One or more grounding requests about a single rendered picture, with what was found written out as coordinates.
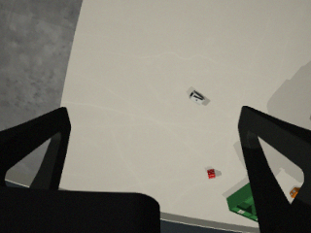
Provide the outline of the red die with white pips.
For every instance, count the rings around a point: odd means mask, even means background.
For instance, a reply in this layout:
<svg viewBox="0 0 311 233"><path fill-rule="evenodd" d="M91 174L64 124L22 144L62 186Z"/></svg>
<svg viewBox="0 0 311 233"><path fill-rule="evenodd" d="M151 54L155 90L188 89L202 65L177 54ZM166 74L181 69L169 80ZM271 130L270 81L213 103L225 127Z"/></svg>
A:
<svg viewBox="0 0 311 233"><path fill-rule="evenodd" d="M216 177L215 177L214 169L207 170L207 172L208 172L208 177L209 177L209 179L216 178Z"/></svg>

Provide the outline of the orange nine-volt battery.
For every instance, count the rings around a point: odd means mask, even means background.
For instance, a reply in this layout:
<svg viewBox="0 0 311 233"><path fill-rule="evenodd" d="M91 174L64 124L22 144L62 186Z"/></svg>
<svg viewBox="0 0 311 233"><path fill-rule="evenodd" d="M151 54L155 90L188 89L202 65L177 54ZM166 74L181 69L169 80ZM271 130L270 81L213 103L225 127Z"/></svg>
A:
<svg viewBox="0 0 311 233"><path fill-rule="evenodd" d="M295 198L299 190L300 190L300 187L294 187L294 189L290 192L290 195L292 196L292 198Z"/></svg>

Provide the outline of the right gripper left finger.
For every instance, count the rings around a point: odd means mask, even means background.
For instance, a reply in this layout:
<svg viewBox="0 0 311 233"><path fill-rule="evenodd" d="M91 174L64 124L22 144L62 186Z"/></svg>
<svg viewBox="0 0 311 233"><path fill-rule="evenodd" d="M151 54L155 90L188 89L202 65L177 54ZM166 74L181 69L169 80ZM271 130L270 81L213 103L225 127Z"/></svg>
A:
<svg viewBox="0 0 311 233"><path fill-rule="evenodd" d="M51 139L29 188L58 190L70 132L71 123L66 107L0 131L0 186L6 186L5 176L9 169Z"/></svg>

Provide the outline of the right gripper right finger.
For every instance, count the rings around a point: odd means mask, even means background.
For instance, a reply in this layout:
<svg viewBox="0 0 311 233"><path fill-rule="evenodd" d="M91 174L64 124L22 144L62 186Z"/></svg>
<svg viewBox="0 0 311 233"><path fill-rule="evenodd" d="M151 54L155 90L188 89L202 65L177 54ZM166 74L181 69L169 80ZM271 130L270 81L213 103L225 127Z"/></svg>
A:
<svg viewBox="0 0 311 233"><path fill-rule="evenodd" d="M259 232L311 233L311 130L243 106L238 132ZM268 165L259 137L303 172L303 185L292 204Z"/></svg>

